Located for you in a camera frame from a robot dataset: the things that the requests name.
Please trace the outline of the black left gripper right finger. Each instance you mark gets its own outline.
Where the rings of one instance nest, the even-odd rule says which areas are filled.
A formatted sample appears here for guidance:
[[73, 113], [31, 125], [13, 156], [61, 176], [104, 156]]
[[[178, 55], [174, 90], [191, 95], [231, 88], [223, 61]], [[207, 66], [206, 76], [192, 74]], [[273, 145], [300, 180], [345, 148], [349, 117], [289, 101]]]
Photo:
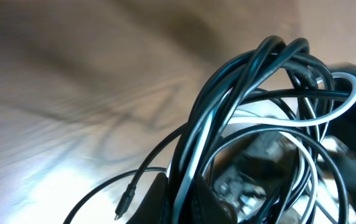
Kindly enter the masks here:
[[234, 223], [202, 177], [195, 178], [190, 212], [194, 224]]

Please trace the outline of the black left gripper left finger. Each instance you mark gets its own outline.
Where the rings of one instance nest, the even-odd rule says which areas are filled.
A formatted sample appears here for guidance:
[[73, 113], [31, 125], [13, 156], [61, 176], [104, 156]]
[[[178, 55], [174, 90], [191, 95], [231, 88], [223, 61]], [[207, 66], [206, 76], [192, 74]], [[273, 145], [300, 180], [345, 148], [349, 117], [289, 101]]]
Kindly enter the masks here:
[[127, 224], [163, 224], [168, 223], [170, 205], [167, 198], [167, 177], [158, 173], [143, 201]]

